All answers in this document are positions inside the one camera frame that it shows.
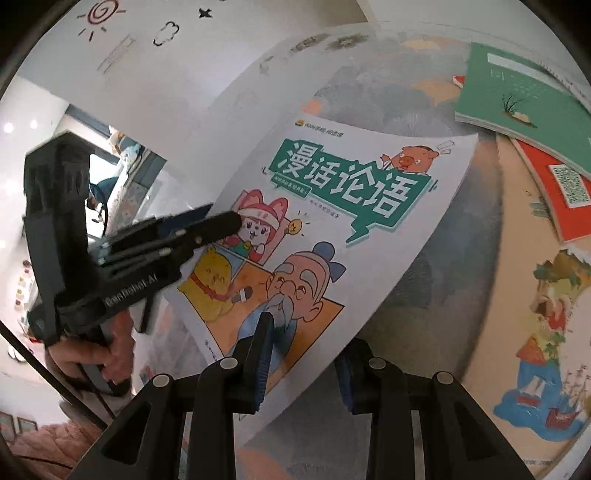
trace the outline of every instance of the red scarf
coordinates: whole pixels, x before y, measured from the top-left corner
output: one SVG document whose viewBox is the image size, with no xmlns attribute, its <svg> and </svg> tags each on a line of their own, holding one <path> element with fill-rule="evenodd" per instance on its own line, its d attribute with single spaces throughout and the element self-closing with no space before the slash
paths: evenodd
<svg viewBox="0 0 591 480">
<path fill-rule="evenodd" d="M 210 287 L 205 285 L 201 280 L 199 280 L 199 278 L 197 278 L 197 275 L 195 275 L 195 272 L 191 273 L 190 278 L 191 278 L 191 280 L 193 280 L 195 282 L 195 284 L 201 290 L 203 290 L 204 294 L 207 295 L 212 300 L 226 301 L 227 299 L 230 298 L 230 294 L 220 295 L 219 293 L 215 293 Z"/>
</svg>

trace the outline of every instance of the yellow cartoon character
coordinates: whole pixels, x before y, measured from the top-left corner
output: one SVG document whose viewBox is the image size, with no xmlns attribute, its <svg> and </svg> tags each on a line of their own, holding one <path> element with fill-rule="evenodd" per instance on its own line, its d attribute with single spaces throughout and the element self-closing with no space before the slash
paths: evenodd
<svg viewBox="0 0 591 480">
<path fill-rule="evenodd" d="M 214 247 L 209 247 L 178 290 L 184 293 L 204 322 L 212 322 L 232 309 L 231 284 L 230 262 Z"/>
</svg>

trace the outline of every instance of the pink cartoon animal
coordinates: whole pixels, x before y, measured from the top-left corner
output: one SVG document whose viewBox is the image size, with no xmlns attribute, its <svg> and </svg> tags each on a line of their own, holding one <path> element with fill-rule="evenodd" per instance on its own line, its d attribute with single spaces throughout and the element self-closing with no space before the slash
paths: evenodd
<svg viewBox="0 0 591 480">
<path fill-rule="evenodd" d="M 236 235 L 224 240 L 225 246 L 238 255 L 258 262 L 265 253 L 266 245 L 279 230 L 287 213 L 287 206 L 288 200 L 283 197 L 266 205 L 261 191 L 251 190 L 238 207 L 242 227 Z"/>
</svg>

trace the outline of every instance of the pink animal ear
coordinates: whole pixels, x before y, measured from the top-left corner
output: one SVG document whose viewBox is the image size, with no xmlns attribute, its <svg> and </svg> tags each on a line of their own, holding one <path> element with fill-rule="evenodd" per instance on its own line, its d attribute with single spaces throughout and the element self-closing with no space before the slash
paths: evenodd
<svg viewBox="0 0 591 480">
<path fill-rule="evenodd" d="M 244 197 L 240 208 L 250 207 L 250 205 L 257 205 L 258 203 L 262 203 L 262 192 L 260 190 L 251 190 Z"/>
<path fill-rule="evenodd" d="M 279 223 L 281 223 L 281 221 L 283 220 L 283 217 L 287 213 L 287 206 L 288 205 L 289 205 L 289 201 L 284 197 L 277 199 L 277 200 L 273 200 L 271 202 L 271 204 L 269 205 L 269 207 L 271 207 L 273 209 L 273 211 L 277 214 L 277 219 L 279 220 Z"/>
</svg>

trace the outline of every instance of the hand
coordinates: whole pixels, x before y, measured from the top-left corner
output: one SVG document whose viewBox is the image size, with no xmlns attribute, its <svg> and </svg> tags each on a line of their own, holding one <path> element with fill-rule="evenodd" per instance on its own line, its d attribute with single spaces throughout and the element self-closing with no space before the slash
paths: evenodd
<svg viewBox="0 0 591 480">
<path fill-rule="evenodd" d="M 66 338 L 49 347 L 49 354 L 68 377 L 84 379 L 76 364 L 104 365 L 103 378 L 120 384 L 131 376 L 134 367 L 135 341 L 131 336 L 133 325 L 134 321 L 129 311 L 124 310 L 113 319 L 113 342 L 109 347 L 76 338 Z"/>
</svg>

